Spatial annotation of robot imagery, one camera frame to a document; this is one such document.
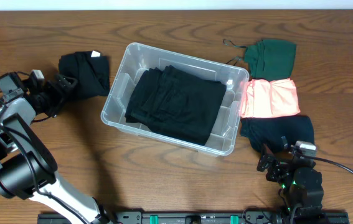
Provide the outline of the dark navy garment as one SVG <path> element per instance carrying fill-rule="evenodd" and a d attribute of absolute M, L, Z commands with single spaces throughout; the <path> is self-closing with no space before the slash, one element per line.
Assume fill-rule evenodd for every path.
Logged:
<path fill-rule="evenodd" d="M 306 141 L 315 144 L 314 128 L 308 116 L 294 115 L 278 118 L 242 118 L 240 135 L 249 139 L 251 147 L 261 152 L 266 144 L 272 153 L 283 151 L 282 136 L 288 145 L 296 141 Z"/>

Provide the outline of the small black garment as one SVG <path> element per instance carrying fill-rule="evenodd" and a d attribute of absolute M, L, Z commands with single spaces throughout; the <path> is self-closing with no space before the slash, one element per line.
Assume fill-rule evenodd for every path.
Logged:
<path fill-rule="evenodd" d="M 61 56 L 59 72 L 78 81 L 70 100 L 108 96 L 110 92 L 109 58 L 97 51 L 75 52 Z"/>

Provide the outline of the pink garment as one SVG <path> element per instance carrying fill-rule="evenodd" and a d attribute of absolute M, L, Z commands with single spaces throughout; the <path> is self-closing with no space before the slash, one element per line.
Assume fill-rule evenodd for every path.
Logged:
<path fill-rule="evenodd" d="M 252 79 L 245 87 L 242 118 L 278 118 L 300 113 L 297 89 L 290 78 L 267 81 Z"/>

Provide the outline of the dark green garment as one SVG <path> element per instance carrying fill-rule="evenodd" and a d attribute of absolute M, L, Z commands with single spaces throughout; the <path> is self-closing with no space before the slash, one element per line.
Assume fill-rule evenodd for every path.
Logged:
<path fill-rule="evenodd" d="M 253 45 L 236 45 L 224 39 L 223 44 L 243 49 L 243 56 L 236 56 L 228 61 L 244 61 L 252 79 L 275 81 L 291 76 L 296 56 L 296 44 L 287 40 L 262 39 Z"/>

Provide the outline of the clear plastic storage container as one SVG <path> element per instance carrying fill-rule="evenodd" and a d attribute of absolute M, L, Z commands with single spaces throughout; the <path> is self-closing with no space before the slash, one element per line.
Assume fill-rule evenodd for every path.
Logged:
<path fill-rule="evenodd" d="M 203 146 L 153 133 L 141 123 L 126 122 L 127 105 L 142 74 L 150 68 L 163 70 L 169 65 L 202 79 L 219 81 L 227 87 L 209 140 Z M 248 79 L 248 71 L 241 67 L 133 42 L 125 50 L 102 109 L 101 120 L 124 133 L 175 144 L 211 156 L 227 156 L 235 147 L 242 98 Z"/>

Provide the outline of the large black garment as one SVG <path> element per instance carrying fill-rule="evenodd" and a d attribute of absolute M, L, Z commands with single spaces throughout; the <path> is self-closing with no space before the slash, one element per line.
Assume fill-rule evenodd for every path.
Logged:
<path fill-rule="evenodd" d="M 219 113 L 226 85 L 173 66 L 150 68 L 137 82 L 125 112 L 156 134 L 205 145 Z"/>

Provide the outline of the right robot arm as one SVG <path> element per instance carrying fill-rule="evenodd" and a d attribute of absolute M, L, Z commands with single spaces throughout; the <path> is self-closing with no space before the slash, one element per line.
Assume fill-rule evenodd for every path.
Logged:
<path fill-rule="evenodd" d="M 280 185 L 280 196 L 286 206 L 282 220 L 285 223 L 330 223 L 322 211 L 322 174 L 314 169 L 316 146 L 306 141 L 289 145 L 285 137 L 281 139 L 284 149 L 292 153 L 292 158 L 277 158 L 263 144 L 257 170 L 267 171 L 266 179 Z"/>

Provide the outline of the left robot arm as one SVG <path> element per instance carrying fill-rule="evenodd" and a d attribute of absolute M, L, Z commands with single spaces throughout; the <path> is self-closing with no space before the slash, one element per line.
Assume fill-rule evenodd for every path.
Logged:
<path fill-rule="evenodd" d="M 77 83 L 60 74 L 46 81 L 39 70 L 26 79 L 20 72 L 0 76 L 0 195 L 42 203 L 70 223 L 116 223 L 59 174 L 53 155 L 31 130 L 37 115 L 56 117 Z"/>

